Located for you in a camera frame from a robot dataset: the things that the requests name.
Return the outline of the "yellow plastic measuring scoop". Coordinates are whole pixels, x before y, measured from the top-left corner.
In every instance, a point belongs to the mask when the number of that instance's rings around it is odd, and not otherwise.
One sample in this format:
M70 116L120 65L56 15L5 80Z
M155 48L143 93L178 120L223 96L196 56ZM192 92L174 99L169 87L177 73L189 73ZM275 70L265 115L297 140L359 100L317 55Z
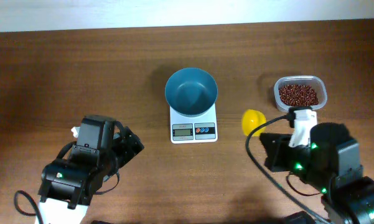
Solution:
M257 110L246 110L241 119L241 126L245 136L248 136L252 130L266 123L265 115Z

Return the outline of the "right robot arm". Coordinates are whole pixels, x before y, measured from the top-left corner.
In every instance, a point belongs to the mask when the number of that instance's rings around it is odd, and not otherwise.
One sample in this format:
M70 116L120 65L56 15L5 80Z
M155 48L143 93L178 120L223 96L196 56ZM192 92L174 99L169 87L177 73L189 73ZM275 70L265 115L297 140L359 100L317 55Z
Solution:
M337 123L317 124L309 137L308 145L291 147L289 134L260 134L265 166L288 171L318 190L334 223L374 224L374 180L363 174L357 140Z

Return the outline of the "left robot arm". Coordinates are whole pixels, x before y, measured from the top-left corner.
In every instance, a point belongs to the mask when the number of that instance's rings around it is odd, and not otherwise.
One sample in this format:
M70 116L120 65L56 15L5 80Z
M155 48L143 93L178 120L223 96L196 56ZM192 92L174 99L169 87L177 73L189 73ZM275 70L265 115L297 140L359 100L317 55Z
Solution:
M65 145L42 171L36 223L81 223L101 187L144 146L120 121L86 115L73 128L76 141Z

